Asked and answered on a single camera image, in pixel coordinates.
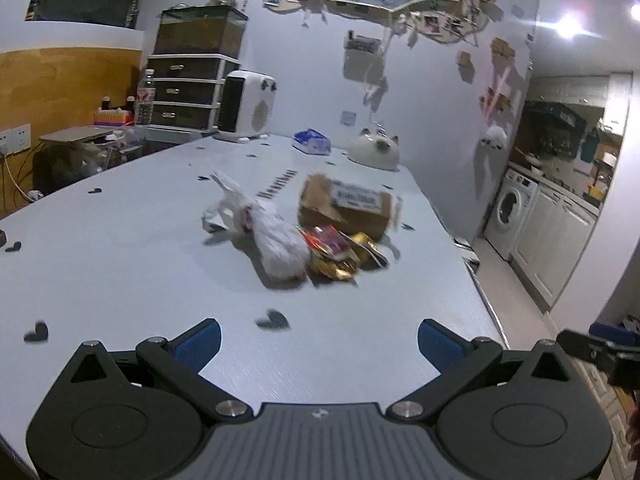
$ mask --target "white table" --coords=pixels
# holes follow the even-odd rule
[[[299,173],[274,201],[290,222],[309,173],[393,187],[404,199],[402,220],[415,228],[388,232],[398,259],[385,248],[390,267],[361,272],[355,284],[306,280],[298,288],[270,288],[231,242],[208,242],[200,216],[222,192],[199,175],[222,170],[255,194],[287,169]],[[95,187],[102,193],[87,193]],[[417,346],[418,326],[428,317],[465,338],[500,341],[465,264],[406,168],[366,168],[342,150],[305,155],[285,137],[177,146],[60,190],[0,228],[8,245],[22,242],[17,253],[0,251],[0,434],[28,465],[28,423],[87,339],[129,350],[148,336],[171,339],[214,317],[222,348],[200,374],[255,412],[266,401],[376,401],[386,409],[438,375]],[[291,330],[260,330],[255,320],[268,308],[281,311]],[[37,320],[47,323],[49,341],[26,344],[24,333]]]

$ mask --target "snack package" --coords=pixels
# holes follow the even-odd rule
[[[332,280],[351,280],[360,268],[360,259],[350,243],[332,226],[300,229],[311,248],[309,268]]]
[[[331,141],[311,128],[296,133],[291,145],[307,155],[331,155]]]

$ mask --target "plastic bottle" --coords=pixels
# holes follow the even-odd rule
[[[154,83],[154,71],[145,70],[144,77],[138,83],[138,97],[136,99],[136,126],[146,126],[151,123],[151,115],[154,111],[154,99],[156,98],[156,86]]]

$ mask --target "candy wrapper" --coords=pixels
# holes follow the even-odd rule
[[[309,268],[332,280],[353,279],[362,264],[388,266],[388,260],[364,233],[349,237],[333,226],[300,228],[300,232],[311,248]]]

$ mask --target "sticker on wall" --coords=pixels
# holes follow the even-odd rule
[[[344,124],[344,126],[355,126],[356,123],[356,112],[348,112],[347,110],[343,110],[340,115],[340,124]]]
[[[524,9],[517,5],[511,7],[511,13],[519,20],[524,18]]]

